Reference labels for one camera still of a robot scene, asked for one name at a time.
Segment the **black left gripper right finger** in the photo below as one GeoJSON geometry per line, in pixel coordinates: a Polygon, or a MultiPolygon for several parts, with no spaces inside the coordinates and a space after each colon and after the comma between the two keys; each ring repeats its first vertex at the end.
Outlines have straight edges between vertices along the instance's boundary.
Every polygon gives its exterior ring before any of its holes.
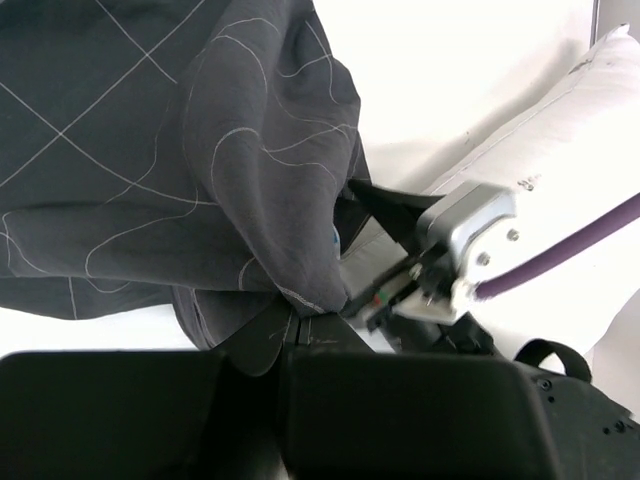
{"type": "Polygon", "coordinates": [[[297,479],[556,479],[529,376],[492,356],[378,354],[340,318],[299,319],[282,357],[297,479]]]}

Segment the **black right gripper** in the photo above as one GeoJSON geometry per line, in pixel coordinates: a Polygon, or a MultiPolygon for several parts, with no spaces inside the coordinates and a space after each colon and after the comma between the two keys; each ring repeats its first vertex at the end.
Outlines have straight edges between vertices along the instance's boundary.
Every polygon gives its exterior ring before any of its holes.
{"type": "MultiPolygon", "coordinates": [[[[381,331],[398,352],[501,359],[489,331],[454,305],[462,287],[448,255],[409,255],[365,288],[367,328],[381,331]]],[[[638,478],[639,424],[593,386],[583,356],[558,342],[533,339],[512,363],[544,406],[565,478],[638,478]]]]}

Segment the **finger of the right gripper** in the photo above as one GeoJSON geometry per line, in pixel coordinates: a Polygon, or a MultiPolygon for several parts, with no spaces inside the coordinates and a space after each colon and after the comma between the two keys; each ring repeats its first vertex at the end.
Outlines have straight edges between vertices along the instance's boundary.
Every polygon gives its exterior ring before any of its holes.
{"type": "Polygon", "coordinates": [[[352,179],[348,187],[393,240],[413,239],[419,217],[444,198],[389,190],[364,180],[352,179]]]}

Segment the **dark grey checked pillowcase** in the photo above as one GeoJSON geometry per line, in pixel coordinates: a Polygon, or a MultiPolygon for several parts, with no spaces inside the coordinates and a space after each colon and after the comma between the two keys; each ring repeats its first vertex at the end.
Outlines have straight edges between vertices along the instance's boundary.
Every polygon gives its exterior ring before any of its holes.
{"type": "Polygon", "coordinates": [[[340,311],[359,111],[310,1],[3,2],[2,306],[202,349],[340,311]]]}

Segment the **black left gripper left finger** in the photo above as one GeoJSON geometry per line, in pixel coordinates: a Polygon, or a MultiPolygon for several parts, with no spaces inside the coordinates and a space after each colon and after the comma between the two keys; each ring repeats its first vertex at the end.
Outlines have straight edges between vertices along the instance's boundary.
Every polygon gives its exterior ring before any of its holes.
{"type": "Polygon", "coordinates": [[[208,351],[4,357],[2,477],[285,478],[270,423],[293,317],[277,300],[208,351]]]}

